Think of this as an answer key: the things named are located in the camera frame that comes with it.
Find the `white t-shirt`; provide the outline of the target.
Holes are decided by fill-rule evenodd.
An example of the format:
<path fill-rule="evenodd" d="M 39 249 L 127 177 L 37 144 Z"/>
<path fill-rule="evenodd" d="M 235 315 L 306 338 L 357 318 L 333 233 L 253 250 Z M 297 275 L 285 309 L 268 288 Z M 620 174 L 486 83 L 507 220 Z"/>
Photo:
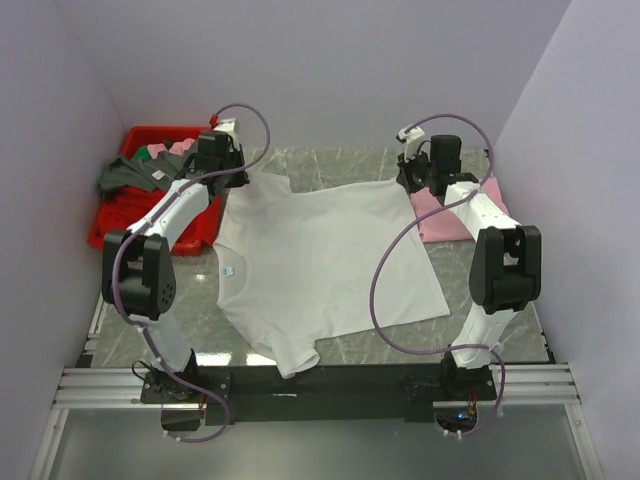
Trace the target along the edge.
<path fill-rule="evenodd" d="M 446 316 L 414 217 L 393 180 L 295 193 L 253 172 L 214 244 L 218 307 L 284 378 L 318 363 L 318 340 Z"/>

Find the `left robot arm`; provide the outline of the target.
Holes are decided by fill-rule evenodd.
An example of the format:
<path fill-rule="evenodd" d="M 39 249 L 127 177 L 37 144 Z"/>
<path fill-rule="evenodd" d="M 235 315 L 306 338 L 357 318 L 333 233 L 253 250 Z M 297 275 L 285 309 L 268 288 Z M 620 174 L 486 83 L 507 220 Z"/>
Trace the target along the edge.
<path fill-rule="evenodd" d="M 146 215 L 104 237 L 103 299 L 147 344 L 148 388 L 179 402 L 197 395 L 200 378 L 195 353 L 172 311 L 177 287 L 171 251 L 216 197 L 247 183 L 235 122 L 221 122 L 200 133 L 167 192 Z"/>

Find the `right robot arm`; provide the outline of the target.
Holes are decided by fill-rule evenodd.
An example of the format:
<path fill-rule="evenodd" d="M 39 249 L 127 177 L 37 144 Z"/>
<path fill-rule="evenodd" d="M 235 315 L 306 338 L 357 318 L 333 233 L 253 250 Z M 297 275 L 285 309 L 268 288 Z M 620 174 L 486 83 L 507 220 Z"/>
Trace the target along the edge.
<path fill-rule="evenodd" d="M 444 354 L 439 387 L 465 397 L 489 379 L 492 353 L 509 322 L 541 291 L 542 236 L 502 211 L 487 183 L 462 171 L 462 142 L 455 135 L 427 136 L 416 127 L 400 131 L 398 183 L 409 193 L 426 188 L 462 223 L 475 241 L 468 285 L 472 305 L 455 349 Z"/>

